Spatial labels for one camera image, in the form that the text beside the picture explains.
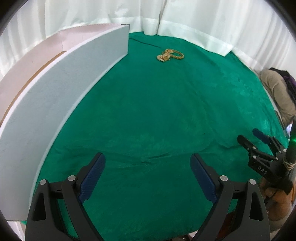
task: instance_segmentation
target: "white curtain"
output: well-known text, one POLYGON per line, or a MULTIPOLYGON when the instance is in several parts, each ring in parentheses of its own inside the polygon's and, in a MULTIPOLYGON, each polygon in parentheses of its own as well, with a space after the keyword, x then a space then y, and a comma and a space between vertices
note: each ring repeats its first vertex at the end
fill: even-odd
POLYGON ((34 46, 59 30, 96 23, 173 36, 225 56, 233 51, 256 72, 296 76, 296 43, 264 0, 29 0, 0 36, 0 80, 34 46))

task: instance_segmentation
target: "gold bracelet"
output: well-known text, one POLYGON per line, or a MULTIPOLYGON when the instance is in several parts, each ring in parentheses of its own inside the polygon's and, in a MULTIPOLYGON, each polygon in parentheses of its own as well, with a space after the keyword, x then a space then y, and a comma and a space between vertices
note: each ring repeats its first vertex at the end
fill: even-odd
POLYGON ((183 59, 184 58, 184 54, 182 54, 181 52, 174 50, 174 49, 166 49, 165 53, 168 53, 172 58, 175 58, 175 59, 183 59))

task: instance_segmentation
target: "person's hand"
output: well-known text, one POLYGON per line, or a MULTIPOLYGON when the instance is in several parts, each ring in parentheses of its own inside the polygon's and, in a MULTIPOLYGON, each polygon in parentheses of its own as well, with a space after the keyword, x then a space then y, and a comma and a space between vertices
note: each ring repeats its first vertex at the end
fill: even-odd
MULTIPOLYGON (((276 192, 276 188, 263 189, 266 186, 266 179, 262 178, 260 182, 260 191, 263 199, 266 197, 272 197, 276 192)), ((288 195, 283 190, 278 190, 272 198, 275 203, 268 210, 268 217, 271 221, 277 221, 283 219, 290 211, 292 202, 293 192, 291 191, 288 195)))

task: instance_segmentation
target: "person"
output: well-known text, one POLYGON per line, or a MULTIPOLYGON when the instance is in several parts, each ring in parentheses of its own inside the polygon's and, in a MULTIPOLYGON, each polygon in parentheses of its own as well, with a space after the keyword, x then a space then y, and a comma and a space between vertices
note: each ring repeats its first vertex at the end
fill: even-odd
POLYGON ((266 179, 262 178, 259 187, 263 199, 266 197, 272 197, 272 199, 275 201, 275 203, 268 210, 269 226, 272 239, 286 222, 292 211, 292 205, 295 202, 296 197, 296 189, 294 183, 291 192, 287 195, 283 190, 276 190, 275 188, 265 189, 265 186, 266 179))
POLYGON ((296 115, 295 98, 293 93, 287 88, 287 82, 285 81, 288 74, 287 71, 271 68, 263 71, 260 76, 263 86, 279 109, 284 128, 293 122, 293 118, 296 115))

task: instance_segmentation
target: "beige pants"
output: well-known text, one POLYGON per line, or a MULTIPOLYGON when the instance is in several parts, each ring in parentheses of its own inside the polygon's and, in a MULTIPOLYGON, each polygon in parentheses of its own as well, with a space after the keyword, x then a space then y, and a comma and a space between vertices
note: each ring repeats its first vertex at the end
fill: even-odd
POLYGON ((287 127, 296 115, 296 109, 283 77, 273 70, 265 70, 261 74, 261 82, 277 104, 283 124, 287 127))

